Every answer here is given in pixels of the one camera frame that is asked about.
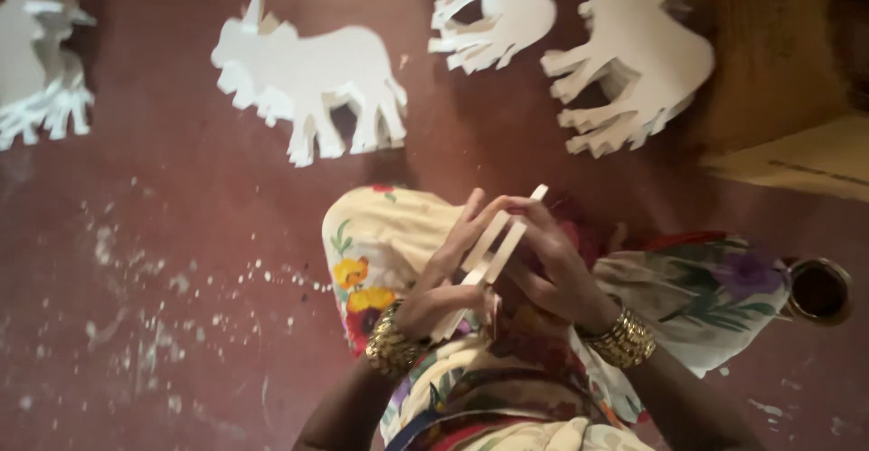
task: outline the cow cutout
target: cow cutout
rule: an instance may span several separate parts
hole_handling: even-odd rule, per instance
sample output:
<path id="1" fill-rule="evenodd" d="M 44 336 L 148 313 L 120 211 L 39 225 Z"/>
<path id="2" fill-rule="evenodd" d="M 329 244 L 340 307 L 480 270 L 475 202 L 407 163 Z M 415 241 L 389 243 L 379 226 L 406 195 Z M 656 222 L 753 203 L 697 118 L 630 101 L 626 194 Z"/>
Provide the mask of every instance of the cow cutout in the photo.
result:
<path id="1" fill-rule="evenodd" d="M 561 126 L 580 134 L 568 141 L 571 153 L 589 150 L 600 157 L 628 141 L 636 149 L 691 103 L 711 74 L 714 52 L 669 13 L 685 10 L 683 0 L 589 0 L 580 5 L 589 42 L 567 52 L 546 52 L 540 63 L 550 77 L 568 74 L 551 88 L 562 103 L 597 80 L 612 103 L 559 114 Z"/>
<path id="2" fill-rule="evenodd" d="M 320 157 L 344 154 L 329 115 L 343 105 L 357 117 L 351 154 L 404 145 L 407 92 L 393 77 L 383 40 L 368 28 L 300 37 L 291 23 L 263 18 L 263 0 L 252 0 L 243 19 L 223 25 L 211 61 L 222 69 L 218 87 L 235 93 L 233 106 L 257 105 L 268 126 L 293 122 L 287 154 L 297 168 L 313 162 L 314 139 Z"/>
<path id="3" fill-rule="evenodd" d="M 477 0 L 435 0 L 431 27 L 440 38 L 429 40 L 430 53 L 452 53 L 447 65 L 471 74 L 510 63 L 516 53 L 549 33 L 555 23 L 553 0 L 480 0 L 483 19 L 471 24 L 453 16 Z"/>
<path id="4" fill-rule="evenodd" d="M 38 130 L 49 139 L 72 132 L 87 134 L 87 107 L 94 95 L 84 84 L 81 60 L 60 44 L 73 24 L 95 24 L 77 0 L 5 0 L 0 5 L 0 151 L 17 136 L 38 143 Z"/>

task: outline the floor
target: floor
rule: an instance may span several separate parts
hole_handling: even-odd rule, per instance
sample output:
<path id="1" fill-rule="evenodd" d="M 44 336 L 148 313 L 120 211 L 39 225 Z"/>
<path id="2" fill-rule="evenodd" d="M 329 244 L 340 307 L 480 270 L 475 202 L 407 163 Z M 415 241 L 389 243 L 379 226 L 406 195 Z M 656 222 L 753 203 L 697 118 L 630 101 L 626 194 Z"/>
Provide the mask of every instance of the floor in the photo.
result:
<path id="1" fill-rule="evenodd" d="M 301 35 L 373 28 L 410 98 L 404 149 L 292 168 L 286 132 L 215 86 L 210 51 L 247 1 L 81 0 L 99 20 L 71 41 L 93 132 L 0 154 L 0 449 L 289 449 L 350 363 L 318 290 L 320 219 L 375 182 L 454 203 L 546 183 L 639 237 L 727 229 L 837 260 L 851 321 L 775 321 L 707 380 L 770 449 L 864 448 L 869 205 L 707 177 L 678 124 L 633 153 L 568 155 L 536 61 L 583 41 L 582 0 L 557 0 L 554 30 L 508 68 L 469 77 L 426 54 L 432 0 L 267 0 Z"/>

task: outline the bracelet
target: bracelet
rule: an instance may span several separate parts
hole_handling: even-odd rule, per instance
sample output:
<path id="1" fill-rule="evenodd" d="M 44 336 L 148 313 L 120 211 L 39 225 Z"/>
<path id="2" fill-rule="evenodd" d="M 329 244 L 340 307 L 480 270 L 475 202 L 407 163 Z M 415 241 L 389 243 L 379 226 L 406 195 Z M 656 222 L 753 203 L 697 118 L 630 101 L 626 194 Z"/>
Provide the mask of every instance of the bracelet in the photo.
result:
<path id="1" fill-rule="evenodd" d="M 609 332 L 595 336 L 581 335 L 604 361 L 621 369 L 637 366 L 647 360 L 657 347 L 652 331 L 624 305 L 619 319 Z"/>
<path id="2" fill-rule="evenodd" d="M 425 342 L 409 341 L 398 331 L 393 318 L 400 305 L 401 301 L 395 301 L 383 311 L 365 346 L 371 368 L 390 379 L 406 375 L 428 348 Z"/>

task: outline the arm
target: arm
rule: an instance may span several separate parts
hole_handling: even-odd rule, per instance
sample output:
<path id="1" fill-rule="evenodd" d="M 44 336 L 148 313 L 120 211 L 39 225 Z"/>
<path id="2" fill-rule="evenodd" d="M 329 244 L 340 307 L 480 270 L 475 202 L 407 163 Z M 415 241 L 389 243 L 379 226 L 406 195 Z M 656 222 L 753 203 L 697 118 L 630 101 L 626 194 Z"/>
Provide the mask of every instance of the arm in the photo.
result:
<path id="1" fill-rule="evenodd" d="M 673 451 L 763 451 L 733 408 L 663 347 L 625 376 Z"/>
<path id="2" fill-rule="evenodd" d="M 480 238 L 495 213 L 506 206 L 507 198 L 501 197 L 482 208 L 483 195 L 481 189 L 471 193 L 447 241 L 432 256 L 414 290 L 398 308 L 395 324 L 406 340 L 422 341 L 451 312 L 483 309 L 490 301 L 481 288 L 446 283 L 458 269 L 462 255 Z M 370 449 L 377 423 L 398 383 L 373 368 L 365 355 L 360 356 L 350 373 L 311 414 L 293 449 Z"/>
<path id="3" fill-rule="evenodd" d="M 517 270 L 517 284 L 538 306 L 582 326 L 608 332 L 621 308 L 597 288 L 582 258 L 561 233 L 549 211 L 536 201 L 511 199 L 526 211 L 526 239 L 551 282 Z M 673 451 L 762 451 L 764 446 L 726 401 L 664 348 L 624 370 Z"/>
<path id="4" fill-rule="evenodd" d="M 326 395 L 305 427 L 294 451 L 308 449 L 370 449 L 377 422 L 396 390 L 397 381 L 386 378 L 365 356 Z"/>

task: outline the cardboard box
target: cardboard box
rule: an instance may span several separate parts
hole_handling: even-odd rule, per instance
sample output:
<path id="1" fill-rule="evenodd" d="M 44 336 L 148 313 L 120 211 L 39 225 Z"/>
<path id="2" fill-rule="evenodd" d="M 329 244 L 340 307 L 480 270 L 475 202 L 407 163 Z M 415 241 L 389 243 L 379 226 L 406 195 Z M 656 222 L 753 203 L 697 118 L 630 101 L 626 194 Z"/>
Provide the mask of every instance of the cardboard box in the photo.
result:
<path id="1" fill-rule="evenodd" d="M 844 116 L 702 163 L 727 179 L 869 201 L 869 119 Z"/>
<path id="2" fill-rule="evenodd" d="M 728 179 L 869 201 L 869 120 L 848 103 L 829 0 L 693 0 L 716 71 L 691 113 Z"/>

